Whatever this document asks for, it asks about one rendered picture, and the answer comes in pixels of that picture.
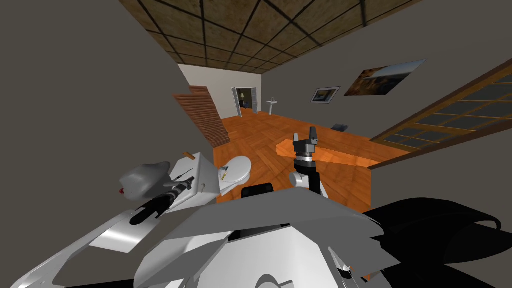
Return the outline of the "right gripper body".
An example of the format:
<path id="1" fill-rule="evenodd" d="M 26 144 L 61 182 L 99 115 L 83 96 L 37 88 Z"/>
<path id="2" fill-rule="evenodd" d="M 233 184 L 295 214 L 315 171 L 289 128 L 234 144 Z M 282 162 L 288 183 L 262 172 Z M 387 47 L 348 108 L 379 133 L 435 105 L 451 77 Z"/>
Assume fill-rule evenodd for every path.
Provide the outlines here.
<path id="1" fill-rule="evenodd" d="M 313 157 L 313 153 L 315 153 L 315 147 L 317 144 L 317 139 L 303 139 L 293 141 L 293 147 L 297 157 Z"/>

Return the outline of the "orange wooden low block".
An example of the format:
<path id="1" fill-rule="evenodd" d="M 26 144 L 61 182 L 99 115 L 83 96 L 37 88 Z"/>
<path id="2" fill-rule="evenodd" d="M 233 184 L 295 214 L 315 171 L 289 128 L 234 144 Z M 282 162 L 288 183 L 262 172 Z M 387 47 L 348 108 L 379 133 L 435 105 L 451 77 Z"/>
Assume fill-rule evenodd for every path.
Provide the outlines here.
<path id="1" fill-rule="evenodd" d="M 293 141 L 290 139 L 285 139 L 281 143 L 276 145 L 276 153 L 281 157 L 295 158 L 296 152 L 294 151 Z M 326 148 L 316 148 L 315 153 L 312 154 L 313 161 L 320 161 L 326 163 L 335 163 L 335 164 L 343 164 L 350 166 L 358 166 L 368 168 L 373 165 L 377 165 L 380 162 L 354 156 L 351 154 L 346 154 L 343 152 L 338 152 L 331 149 Z"/>

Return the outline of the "white toilet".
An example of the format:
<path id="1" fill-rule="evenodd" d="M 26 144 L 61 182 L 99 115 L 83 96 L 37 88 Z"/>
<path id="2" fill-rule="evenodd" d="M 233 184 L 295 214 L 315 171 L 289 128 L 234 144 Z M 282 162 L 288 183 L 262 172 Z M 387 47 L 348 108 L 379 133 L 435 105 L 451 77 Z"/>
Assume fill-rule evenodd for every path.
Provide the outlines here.
<path id="1" fill-rule="evenodd" d="M 182 192 L 167 213 L 204 206 L 245 184 L 250 178 L 252 163 L 246 156 L 234 157 L 221 168 L 214 166 L 199 152 L 193 154 L 193 157 L 194 159 L 185 157 L 177 161 L 169 174 L 174 181 L 184 181 L 191 177 L 194 180 L 191 189 Z"/>

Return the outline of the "white double door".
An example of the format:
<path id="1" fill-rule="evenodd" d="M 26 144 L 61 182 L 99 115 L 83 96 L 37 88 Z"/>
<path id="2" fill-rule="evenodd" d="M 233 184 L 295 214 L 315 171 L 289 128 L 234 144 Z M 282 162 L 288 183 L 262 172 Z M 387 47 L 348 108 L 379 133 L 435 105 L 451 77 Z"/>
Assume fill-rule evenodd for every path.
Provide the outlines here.
<path id="1" fill-rule="evenodd" d="M 242 117 L 243 109 L 251 108 L 254 114 L 257 114 L 261 110 L 258 100 L 258 89 L 256 87 L 232 87 L 231 90 L 235 101 L 236 112 L 240 118 Z"/>

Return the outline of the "brown slatted panel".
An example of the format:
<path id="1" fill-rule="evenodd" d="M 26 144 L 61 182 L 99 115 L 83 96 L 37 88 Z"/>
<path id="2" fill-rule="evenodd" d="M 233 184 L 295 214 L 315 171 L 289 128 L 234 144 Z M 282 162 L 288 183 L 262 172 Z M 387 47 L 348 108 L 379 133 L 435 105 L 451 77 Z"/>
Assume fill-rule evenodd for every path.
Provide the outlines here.
<path id="1" fill-rule="evenodd" d="M 213 147 L 230 142 L 212 96 L 206 86 L 190 86 L 189 94 L 173 94 L 192 122 Z"/>

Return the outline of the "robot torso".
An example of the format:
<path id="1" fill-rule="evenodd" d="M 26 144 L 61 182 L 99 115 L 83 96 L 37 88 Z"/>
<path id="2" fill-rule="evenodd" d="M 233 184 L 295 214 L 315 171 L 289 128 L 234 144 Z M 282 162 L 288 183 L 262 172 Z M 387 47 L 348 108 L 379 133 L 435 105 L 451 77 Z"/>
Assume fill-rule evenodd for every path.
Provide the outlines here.
<path id="1" fill-rule="evenodd" d="M 127 280 L 62 286 L 54 280 L 88 246 L 127 253 L 158 224 L 117 215 L 11 288 L 343 288 L 330 255 L 297 225 L 360 213 L 303 187 L 206 205 L 164 237 Z"/>

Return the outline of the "wooden framed window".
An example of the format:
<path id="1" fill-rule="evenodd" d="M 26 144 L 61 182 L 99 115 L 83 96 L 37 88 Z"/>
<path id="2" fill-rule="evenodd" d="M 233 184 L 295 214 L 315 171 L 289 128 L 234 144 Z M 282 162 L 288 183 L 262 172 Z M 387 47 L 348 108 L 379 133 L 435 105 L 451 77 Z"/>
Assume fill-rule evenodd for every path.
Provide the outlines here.
<path id="1" fill-rule="evenodd" d="M 406 151 L 370 170 L 512 129 L 512 58 L 416 114 L 372 142 Z"/>

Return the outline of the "small framed wall picture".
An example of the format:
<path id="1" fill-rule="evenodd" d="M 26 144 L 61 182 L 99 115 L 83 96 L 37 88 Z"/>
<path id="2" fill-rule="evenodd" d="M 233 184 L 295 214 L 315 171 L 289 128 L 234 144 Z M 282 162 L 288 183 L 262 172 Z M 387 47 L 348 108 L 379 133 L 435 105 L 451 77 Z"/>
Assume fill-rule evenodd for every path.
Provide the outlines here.
<path id="1" fill-rule="evenodd" d="M 335 95 L 337 94 L 340 87 L 326 87 L 326 88 L 318 88 L 310 103 L 311 104 L 329 104 Z"/>

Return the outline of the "large landscape wall picture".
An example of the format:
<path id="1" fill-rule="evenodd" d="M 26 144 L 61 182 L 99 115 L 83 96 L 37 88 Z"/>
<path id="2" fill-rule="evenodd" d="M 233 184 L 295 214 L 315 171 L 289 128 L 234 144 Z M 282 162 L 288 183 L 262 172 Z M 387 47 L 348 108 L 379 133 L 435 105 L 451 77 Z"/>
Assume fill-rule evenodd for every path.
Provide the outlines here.
<path id="1" fill-rule="evenodd" d="M 385 96 L 426 60 L 363 70 L 345 96 Z"/>

